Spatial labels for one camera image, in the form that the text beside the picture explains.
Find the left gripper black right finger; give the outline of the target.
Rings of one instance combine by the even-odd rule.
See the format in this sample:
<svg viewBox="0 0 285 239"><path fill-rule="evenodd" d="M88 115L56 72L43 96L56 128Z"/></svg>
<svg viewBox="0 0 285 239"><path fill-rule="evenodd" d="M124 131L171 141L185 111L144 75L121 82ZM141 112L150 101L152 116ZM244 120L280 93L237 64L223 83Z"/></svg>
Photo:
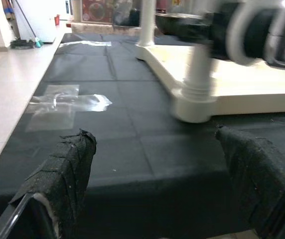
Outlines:
<svg viewBox="0 0 285 239"><path fill-rule="evenodd" d="M262 239L285 239L285 156L248 132L222 126L215 137L245 221Z"/></svg>

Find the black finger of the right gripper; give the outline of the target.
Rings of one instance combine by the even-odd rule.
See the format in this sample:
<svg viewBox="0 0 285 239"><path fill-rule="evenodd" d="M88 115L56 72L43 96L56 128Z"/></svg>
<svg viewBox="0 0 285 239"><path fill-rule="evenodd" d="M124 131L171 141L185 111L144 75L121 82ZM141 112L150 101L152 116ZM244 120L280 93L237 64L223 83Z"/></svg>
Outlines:
<svg viewBox="0 0 285 239"><path fill-rule="evenodd" d="M181 25L176 36L179 40L189 43L210 44L210 26L205 24Z"/></svg>

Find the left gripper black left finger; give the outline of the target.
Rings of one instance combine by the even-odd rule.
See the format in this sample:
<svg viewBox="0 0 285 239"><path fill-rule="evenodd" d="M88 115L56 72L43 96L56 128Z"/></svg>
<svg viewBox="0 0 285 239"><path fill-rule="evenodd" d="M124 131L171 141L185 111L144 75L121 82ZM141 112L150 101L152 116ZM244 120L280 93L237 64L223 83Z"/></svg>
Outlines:
<svg viewBox="0 0 285 239"><path fill-rule="evenodd" d="M88 131L62 136L0 216L0 239L70 239L83 208L97 141Z"/></svg>

